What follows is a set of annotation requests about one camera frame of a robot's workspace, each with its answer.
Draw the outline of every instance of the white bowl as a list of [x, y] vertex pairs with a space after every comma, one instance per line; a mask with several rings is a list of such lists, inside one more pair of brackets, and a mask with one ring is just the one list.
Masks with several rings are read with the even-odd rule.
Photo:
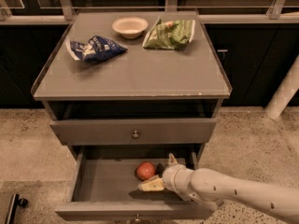
[[113, 30], [127, 39], [139, 37], [148, 26], [147, 21], [137, 17], [121, 18], [112, 24]]

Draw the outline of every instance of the open drawer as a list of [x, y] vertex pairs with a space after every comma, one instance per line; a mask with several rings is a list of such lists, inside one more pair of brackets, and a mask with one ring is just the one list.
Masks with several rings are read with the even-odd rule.
[[117, 144], [206, 143], [215, 119], [80, 119], [52, 121], [62, 144], [71, 146]]
[[169, 153], [193, 168], [197, 145], [81, 147], [67, 203], [56, 208], [66, 220], [208, 218], [211, 211], [182, 201], [169, 190], [142, 192], [135, 169], [151, 161], [161, 174]]

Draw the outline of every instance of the chip bag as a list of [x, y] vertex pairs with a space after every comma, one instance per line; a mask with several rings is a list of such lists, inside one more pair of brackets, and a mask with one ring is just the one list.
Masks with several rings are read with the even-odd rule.
[[144, 41], [145, 49], [180, 49], [191, 43], [195, 20], [162, 22], [159, 19], [149, 30]]
[[87, 63], [102, 63], [124, 53], [127, 49], [113, 40], [95, 35], [87, 44], [70, 41], [75, 55]]

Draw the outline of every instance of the floor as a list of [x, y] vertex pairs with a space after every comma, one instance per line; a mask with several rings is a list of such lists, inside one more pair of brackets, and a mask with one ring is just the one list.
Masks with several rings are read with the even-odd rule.
[[[217, 119], [200, 160], [201, 167], [238, 178], [299, 188], [299, 107], [287, 107], [276, 120], [268, 118], [261, 107], [223, 107]], [[14, 223], [66, 223], [54, 208], [65, 201], [75, 161], [68, 149], [61, 146], [49, 123], [43, 109], [0, 109], [0, 223], [4, 223], [11, 193], [19, 193], [29, 201], [27, 207], [18, 207]], [[232, 201], [226, 201], [207, 220], [143, 222], [284, 223]]]

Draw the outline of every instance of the drawer handle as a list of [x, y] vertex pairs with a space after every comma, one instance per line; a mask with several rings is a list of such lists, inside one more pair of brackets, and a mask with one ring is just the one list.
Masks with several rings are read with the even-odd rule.
[[139, 137], [140, 137], [139, 133], [137, 131], [134, 131], [132, 134], [132, 138], [137, 139]]

